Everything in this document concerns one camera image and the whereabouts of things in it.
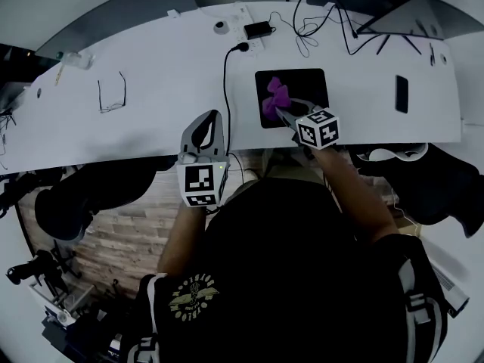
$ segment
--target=phone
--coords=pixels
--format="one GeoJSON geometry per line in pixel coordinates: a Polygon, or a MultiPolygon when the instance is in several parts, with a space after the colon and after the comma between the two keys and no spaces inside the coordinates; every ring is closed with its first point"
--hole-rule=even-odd
{"type": "Polygon", "coordinates": [[[396,76],[395,109],[398,112],[408,113],[408,79],[396,76]]]}

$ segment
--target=chair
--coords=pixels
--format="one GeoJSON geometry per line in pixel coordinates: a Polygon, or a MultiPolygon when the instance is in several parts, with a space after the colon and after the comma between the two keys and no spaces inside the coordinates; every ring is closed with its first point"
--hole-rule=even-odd
{"type": "Polygon", "coordinates": [[[58,240],[78,242],[94,215],[131,203],[150,187],[157,170],[166,171],[177,156],[86,164],[36,198],[36,220],[58,240]]]}
{"type": "Polygon", "coordinates": [[[358,158],[360,152],[361,147],[350,148],[359,173],[383,176],[398,194],[401,207],[415,221],[435,225],[453,216],[462,224],[466,237],[472,237],[483,224],[484,177],[475,166],[432,144],[414,162],[397,158],[366,162],[358,158]]]}
{"type": "Polygon", "coordinates": [[[3,218],[10,207],[14,206],[25,195],[37,187],[48,187],[61,181],[63,168],[39,169],[33,173],[26,173],[19,177],[18,173],[0,176],[0,182],[5,183],[5,192],[0,194],[0,219],[3,218]]]}

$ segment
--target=marker cube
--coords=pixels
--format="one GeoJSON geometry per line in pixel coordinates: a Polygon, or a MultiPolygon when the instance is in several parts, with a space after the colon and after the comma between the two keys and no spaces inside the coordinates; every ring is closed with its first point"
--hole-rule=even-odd
{"type": "Polygon", "coordinates": [[[218,206],[228,177],[228,162],[178,164],[178,183],[188,207],[218,206]]]}
{"type": "Polygon", "coordinates": [[[301,144],[323,149],[340,139],[340,119],[329,109],[318,110],[296,120],[301,144]]]}

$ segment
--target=floor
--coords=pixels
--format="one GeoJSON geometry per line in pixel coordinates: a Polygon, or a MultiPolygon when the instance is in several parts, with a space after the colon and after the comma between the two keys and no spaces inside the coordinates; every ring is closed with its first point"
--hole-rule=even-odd
{"type": "MultiPolygon", "coordinates": [[[[262,150],[234,152],[244,169],[262,171],[262,150]]],[[[251,171],[244,172],[245,181],[255,178],[251,171]]],[[[391,188],[383,178],[367,178],[365,181],[383,198],[393,204],[391,188]]],[[[231,156],[229,177],[225,186],[226,199],[242,184],[240,167],[231,156]]],[[[20,211],[35,251],[50,250],[53,240],[37,225],[34,212],[34,190],[20,202],[20,211]]],[[[175,167],[158,172],[146,194],[135,202],[97,214],[82,241],[69,245],[76,251],[76,263],[82,272],[83,283],[94,284],[99,293],[110,287],[113,279],[119,281],[120,289],[134,296],[140,279],[156,272],[160,254],[168,240],[169,231],[182,202],[175,167]]],[[[394,210],[396,218],[399,213],[394,210]]]]}

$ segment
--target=black mouse pad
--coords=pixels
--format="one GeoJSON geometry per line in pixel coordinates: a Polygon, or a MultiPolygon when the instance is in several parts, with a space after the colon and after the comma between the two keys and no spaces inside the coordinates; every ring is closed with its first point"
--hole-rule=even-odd
{"type": "Polygon", "coordinates": [[[285,127],[279,119],[271,121],[262,112],[262,102],[273,94],[267,90],[273,77],[287,86],[289,98],[311,101],[320,107],[329,107],[327,101],[326,79],[322,69],[269,70],[256,73],[257,98],[259,102],[260,124],[264,129],[285,127]]]}

